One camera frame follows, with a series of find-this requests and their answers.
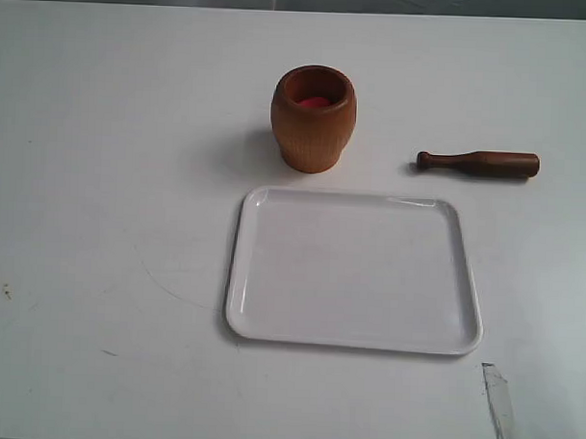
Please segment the dark wooden pestle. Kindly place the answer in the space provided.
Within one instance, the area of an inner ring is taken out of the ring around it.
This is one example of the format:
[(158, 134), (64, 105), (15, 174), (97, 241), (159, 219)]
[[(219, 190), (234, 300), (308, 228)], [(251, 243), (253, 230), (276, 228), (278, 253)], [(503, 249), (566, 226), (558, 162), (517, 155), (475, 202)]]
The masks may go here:
[(446, 155), (420, 152), (416, 167), (420, 171), (445, 169), (476, 177), (529, 179), (537, 175), (541, 162), (537, 155), (529, 153), (477, 151)]

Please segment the wooden mortar cup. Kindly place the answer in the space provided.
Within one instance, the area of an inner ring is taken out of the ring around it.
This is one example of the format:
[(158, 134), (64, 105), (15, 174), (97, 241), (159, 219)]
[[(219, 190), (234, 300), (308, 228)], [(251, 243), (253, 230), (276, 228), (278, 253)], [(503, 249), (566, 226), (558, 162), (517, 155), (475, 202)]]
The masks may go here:
[[(298, 104), (322, 96), (332, 104), (309, 109)], [(332, 168), (351, 138), (358, 111), (351, 81), (324, 65), (304, 65), (285, 74), (275, 87), (270, 121), (285, 162), (309, 174)]]

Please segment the red object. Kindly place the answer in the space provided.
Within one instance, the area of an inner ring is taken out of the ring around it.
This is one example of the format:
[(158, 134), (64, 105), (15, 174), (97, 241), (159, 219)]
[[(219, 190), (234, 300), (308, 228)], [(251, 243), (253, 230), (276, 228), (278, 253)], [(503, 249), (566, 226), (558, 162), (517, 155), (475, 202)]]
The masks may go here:
[(314, 97), (306, 97), (301, 99), (298, 104), (302, 107), (306, 107), (308, 109), (317, 109), (317, 108), (325, 108), (332, 104), (331, 100), (327, 97), (322, 96), (314, 96)]

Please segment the white plastic tray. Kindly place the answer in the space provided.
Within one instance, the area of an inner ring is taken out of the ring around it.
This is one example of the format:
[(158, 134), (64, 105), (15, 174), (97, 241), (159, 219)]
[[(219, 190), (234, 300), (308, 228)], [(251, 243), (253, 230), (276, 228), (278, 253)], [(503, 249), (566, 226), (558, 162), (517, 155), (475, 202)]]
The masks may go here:
[(226, 321), (253, 341), (465, 355), (484, 329), (460, 222), (438, 198), (258, 188)]

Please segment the clear tape strip right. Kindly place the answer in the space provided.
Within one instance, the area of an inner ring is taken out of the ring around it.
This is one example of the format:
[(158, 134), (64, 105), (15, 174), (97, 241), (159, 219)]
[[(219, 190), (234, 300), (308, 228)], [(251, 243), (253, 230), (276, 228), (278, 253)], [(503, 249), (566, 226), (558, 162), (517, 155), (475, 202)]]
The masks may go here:
[(493, 363), (481, 364), (496, 439), (515, 439), (514, 411), (508, 381)]

